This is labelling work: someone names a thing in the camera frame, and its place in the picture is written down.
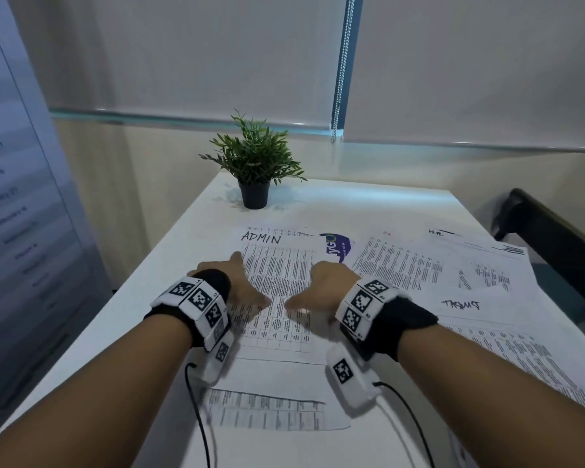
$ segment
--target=black cable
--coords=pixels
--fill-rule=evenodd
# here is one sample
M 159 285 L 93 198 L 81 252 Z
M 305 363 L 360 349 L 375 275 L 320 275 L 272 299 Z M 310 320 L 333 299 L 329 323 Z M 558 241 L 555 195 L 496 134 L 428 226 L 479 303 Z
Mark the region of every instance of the black cable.
M 429 464 L 431 465 L 431 468 L 435 468 L 436 465 L 434 464 L 434 458 L 431 456 L 431 450 L 429 450 L 429 445 L 427 445 L 427 439 L 425 438 L 425 434 L 422 433 L 422 428 L 421 428 L 421 425 L 418 423 L 418 419 L 416 418 L 415 415 L 413 415 L 413 410 L 410 408 L 409 404 L 407 404 L 407 402 L 403 398 L 403 396 L 400 395 L 398 393 L 398 391 L 396 389 L 394 389 L 390 384 L 385 384 L 385 383 L 382 383 L 381 381 L 377 381 L 376 383 L 373 383 L 372 385 L 374 385 L 376 387 L 379 387 L 379 386 L 387 387 L 388 389 L 390 389 L 393 393 L 395 393 L 397 395 L 397 397 L 401 400 L 401 402 L 403 402 L 403 405 L 406 407 L 407 410 L 409 410 L 409 413 L 412 416 L 413 421 L 416 424 L 416 427 L 418 427 L 418 432 L 421 435 L 422 443 L 425 446 L 425 450 L 427 451 L 427 457 L 429 457 Z
M 193 394 L 193 390 L 191 389 L 191 385 L 188 382 L 188 364 L 184 367 L 184 381 L 187 384 L 188 395 L 191 396 L 191 402 L 193 403 L 193 410 L 195 410 L 195 416 L 197 417 L 197 423 L 200 425 L 201 430 L 201 438 L 204 440 L 204 449 L 206 450 L 206 465 L 210 468 L 210 451 L 208 450 L 208 441 L 206 440 L 206 431 L 204 430 L 204 425 L 202 423 L 202 417 L 200 416 L 200 409 L 197 407 L 197 401 L 195 400 L 195 394 Z

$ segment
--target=potted plant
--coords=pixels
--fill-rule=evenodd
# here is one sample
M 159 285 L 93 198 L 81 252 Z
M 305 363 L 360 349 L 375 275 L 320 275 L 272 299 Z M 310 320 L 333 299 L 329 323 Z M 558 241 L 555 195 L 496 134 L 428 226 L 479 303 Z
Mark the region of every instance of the potted plant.
M 301 176 L 304 171 L 288 149 L 288 131 L 276 133 L 265 126 L 266 120 L 245 120 L 238 110 L 236 114 L 232 119 L 241 128 L 242 139 L 217 133 L 217 138 L 210 140 L 218 147 L 217 156 L 200 154 L 200 157 L 216 162 L 238 179 L 242 203 L 257 210 L 266 206 L 271 180 L 277 185 L 284 177 L 307 179 Z

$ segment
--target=beige wall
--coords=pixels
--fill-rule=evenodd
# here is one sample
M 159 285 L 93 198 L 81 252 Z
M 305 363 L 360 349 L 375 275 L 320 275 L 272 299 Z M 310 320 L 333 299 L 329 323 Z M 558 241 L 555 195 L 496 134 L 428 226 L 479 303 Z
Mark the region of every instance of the beige wall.
M 217 174 L 214 132 L 56 120 L 111 280 L 120 285 Z M 585 231 L 585 154 L 331 144 L 294 136 L 306 177 L 450 190 L 484 225 L 521 187 Z

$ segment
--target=white desk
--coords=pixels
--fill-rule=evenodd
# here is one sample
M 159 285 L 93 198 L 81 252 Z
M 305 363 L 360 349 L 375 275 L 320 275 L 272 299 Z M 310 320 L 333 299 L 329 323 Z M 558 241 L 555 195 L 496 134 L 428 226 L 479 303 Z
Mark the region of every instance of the white desk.
M 288 224 L 320 233 L 341 233 L 356 239 L 368 227 L 386 226 L 405 235 L 421 227 L 450 227 L 461 233 L 487 235 L 472 215 L 447 191 L 368 185 L 325 180 L 285 180 L 271 187 L 263 210 L 242 206 L 236 181 L 220 173 L 141 263 L 117 294 L 78 337 L 22 406 L 10 423 L 62 383 L 114 340 L 138 324 L 149 302 L 178 276 L 205 260 L 227 259 L 218 243 L 227 243 L 234 227 Z M 585 337 L 547 299 L 554 318 Z M 422 397 L 400 366 L 382 364 L 384 381 L 395 385 L 412 406 L 429 441 L 437 467 L 455 465 L 446 425 Z M 209 437 L 219 468 L 426 466 L 425 454 L 410 416 L 392 395 L 355 418 L 350 429 L 319 433 L 280 433 L 218 427 Z M 199 429 L 179 374 L 135 466 L 205 467 Z

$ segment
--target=roller blind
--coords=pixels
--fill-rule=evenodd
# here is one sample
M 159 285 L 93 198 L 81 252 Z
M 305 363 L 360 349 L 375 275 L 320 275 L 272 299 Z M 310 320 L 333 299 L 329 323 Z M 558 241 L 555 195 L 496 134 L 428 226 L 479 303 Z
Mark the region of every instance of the roller blind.
M 364 0 L 344 138 L 585 148 L 585 0 Z
M 9 0 L 51 107 L 330 126 L 346 0 Z

